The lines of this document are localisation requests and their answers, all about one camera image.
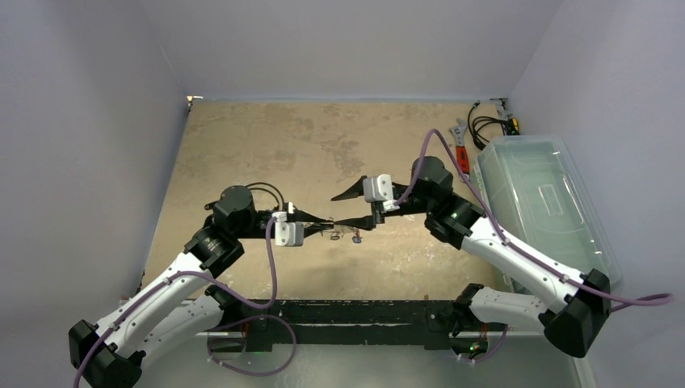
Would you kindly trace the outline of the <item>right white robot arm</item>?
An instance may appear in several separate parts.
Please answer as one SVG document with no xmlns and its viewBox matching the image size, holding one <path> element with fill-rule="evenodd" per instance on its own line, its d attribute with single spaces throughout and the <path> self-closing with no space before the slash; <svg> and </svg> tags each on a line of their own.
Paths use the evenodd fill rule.
<svg viewBox="0 0 685 388">
<path fill-rule="evenodd" d="M 502 323 L 538 331 L 558 350 L 576 358 L 589 352 L 611 313 L 607 275 L 582 272 L 554 260 L 516 238 L 483 209 L 453 191 L 453 175 L 429 156 L 412 165 L 413 187 L 395 183 L 388 174 L 363 175 L 335 201 L 363 197 L 369 215 L 338 220 L 339 226 L 373 230 L 387 217 L 423 213 L 425 227 L 442 243 L 485 259 L 506 273 L 528 294 L 504 293 L 470 285 L 457 298 L 456 323 L 472 329 L 478 323 Z"/>
</svg>

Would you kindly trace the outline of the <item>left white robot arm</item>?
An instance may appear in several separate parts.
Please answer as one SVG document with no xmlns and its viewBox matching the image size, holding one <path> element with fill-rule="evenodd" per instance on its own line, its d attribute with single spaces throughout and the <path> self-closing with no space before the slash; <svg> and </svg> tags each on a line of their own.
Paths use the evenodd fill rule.
<svg viewBox="0 0 685 388">
<path fill-rule="evenodd" d="M 257 303 L 217 279 L 243 255 L 242 239 L 264 239 L 276 289 L 273 247 L 300 247 L 308 236 L 334 226 L 332 220 L 299 210 L 291 202 L 257 210 L 251 189 L 242 185 L 226 188 L 205 208 L 210 214 L 203 226 L 160 276 L 96 323 L 81 320 L 69 329 L 70 360 L 77 370 L 75 387 L 82 380 L 92 387 L 131 387 L 152 351 L 177 342 L 182 333 L 234 329 L 240 323 L 241 309 L 228 300 L 202 297 L 189 307 L 180 306 L 206 285 L 216 286 L 252 309 L 272 307 L 275 293 L 267 302 Z"/>
</svg>

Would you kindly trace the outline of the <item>metal key organizer ring plate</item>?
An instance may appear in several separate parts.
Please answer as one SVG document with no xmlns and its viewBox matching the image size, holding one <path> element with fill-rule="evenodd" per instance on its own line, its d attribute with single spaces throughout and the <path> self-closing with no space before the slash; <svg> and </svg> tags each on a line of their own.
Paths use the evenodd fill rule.
<svg viewBox="0 0 685 388">
<path fill-rule="evenodd" d="M 332 229 L 329 230 L 330 241 L 342 240 L 346 236 L 349 237 L 354 244 L 360 244 L 362 242 L 362 236 L 359 228 L 334 223 L 332 225 Z"/>
</svg>

